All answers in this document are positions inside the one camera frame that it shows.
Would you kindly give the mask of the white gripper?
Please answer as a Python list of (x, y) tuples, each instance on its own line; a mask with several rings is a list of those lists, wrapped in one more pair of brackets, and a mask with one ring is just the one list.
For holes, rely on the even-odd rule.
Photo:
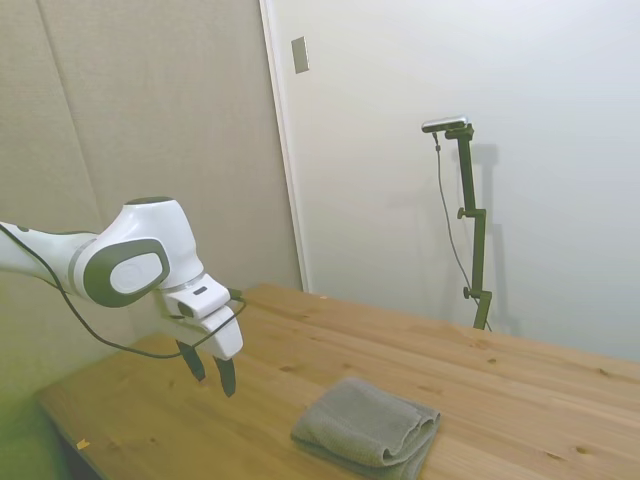
[(197, 381), (206, 378), (205, 367), (194, 347), (214, 356), (224, 394), (236, 392), (233, 358), (243, 347), (235, 312), (226, 304), (228, 295), (168, 294), (160, 296), (161, 329), (177, 339), (179, 353)]

